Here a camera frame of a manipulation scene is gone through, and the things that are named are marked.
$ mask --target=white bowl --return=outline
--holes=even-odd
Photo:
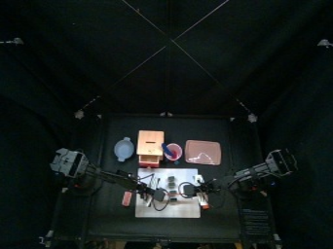
[[[115,154],[119,158],[119,161],[124,161],[129,158],[134,152],[134,145],[128,137],[123,137],[123,140],[115,145]]]

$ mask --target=white surface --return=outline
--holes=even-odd
[[[139,168],[138,175],[140,178],[150,174],[155,174],[160,178],[159,188],[167,191],[176,190],[182,182],[194,183],[194,176],[198,175],[196,168]],[[175,187],[171,189],[167,186],[167,177],[174,176]],[[142,180],[150,184],[151,177]],[[156,207],[160,209],[167,203],[167,196],[163,202],[155,201]],[[176,195],[176,202],[170,202],[163,211],[156,211],[154,206],[147,206],[146,201],[136,195],[135,204],[136,218],[200,218],[200,206],[196,198],[183,198]]]

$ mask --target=black wall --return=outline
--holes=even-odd
[[[55,92],[0,55],[0,247],[39,248],[57,194],[48,163],[69,144],[73,122]]]
[[[318,50],[313,64],[262,115],[265,152],[289,148],[299,171],[274,194],[274,213],[286,248],[331,248],[333,51]]]

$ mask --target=orange box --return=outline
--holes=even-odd
[[[142,167],[159,167],[163,159],[163,143],[163,131],[139,130],[136,154]]]

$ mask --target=pink tray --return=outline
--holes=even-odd
[[[187,140],[184,160],[198,164],[220,164],[220,146],[216,142]]]

